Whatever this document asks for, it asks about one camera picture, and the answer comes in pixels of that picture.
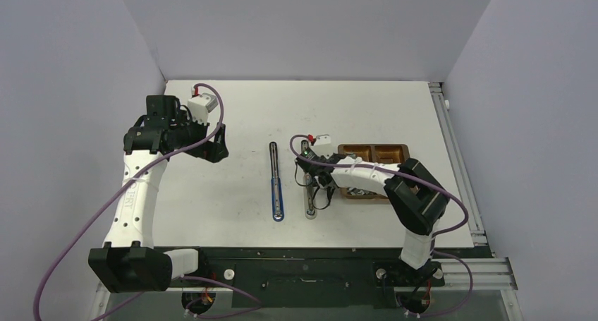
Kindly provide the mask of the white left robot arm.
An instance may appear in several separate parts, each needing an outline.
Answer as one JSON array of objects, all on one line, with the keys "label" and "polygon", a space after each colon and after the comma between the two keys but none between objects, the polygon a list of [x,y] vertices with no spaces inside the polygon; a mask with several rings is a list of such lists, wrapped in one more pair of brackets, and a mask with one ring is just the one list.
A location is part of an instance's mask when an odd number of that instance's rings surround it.
[{"label": "white left robot arm", "polygon": [[218,122],[210,131],[207,120],[221,104],[220,96],[206,92],[186,104],[173,95],[147,96],[145,114],[123,138],[123,192],[110,230],[88,256],[109,292],[165,291],[182,276],[193,286],[209,279],[210,266],[198,249],[155,249],[153,221],[161,179],[175,152],[211,163],[228,157],[225,125]]}]

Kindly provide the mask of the brown wooden tray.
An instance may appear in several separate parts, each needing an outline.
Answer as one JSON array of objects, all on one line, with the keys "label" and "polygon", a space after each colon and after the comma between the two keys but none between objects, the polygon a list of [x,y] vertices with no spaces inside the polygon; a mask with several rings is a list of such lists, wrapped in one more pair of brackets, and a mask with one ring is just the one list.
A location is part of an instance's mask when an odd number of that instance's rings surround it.
[{"label": "brown wooden tray", "polygon": [[[340,144],[337,147],[339,154],[351,157],[362,157],[367,162],[382,164],[402,164],[410,157],[409,149],[404,144]],[[345,196],[347,188],[341,189],[341,196],[353,203],[387,203],[389,200],[383,195],[375,198],[351,199]]]}]

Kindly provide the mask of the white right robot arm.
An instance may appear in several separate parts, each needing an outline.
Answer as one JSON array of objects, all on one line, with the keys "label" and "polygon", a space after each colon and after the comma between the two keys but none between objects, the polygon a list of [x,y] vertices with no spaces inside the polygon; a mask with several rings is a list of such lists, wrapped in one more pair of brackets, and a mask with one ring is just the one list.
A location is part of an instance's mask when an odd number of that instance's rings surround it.
[{"label": "white right robot arm", "polygon": [[295,160],[320,188],[355,188],[387,198],[405,228],[399,277],[416,284],[426,276],[434,233],[449,199],[423,164],[413,158],[402,164],[376,164],[339,154],[327,159],[311,149]]}]

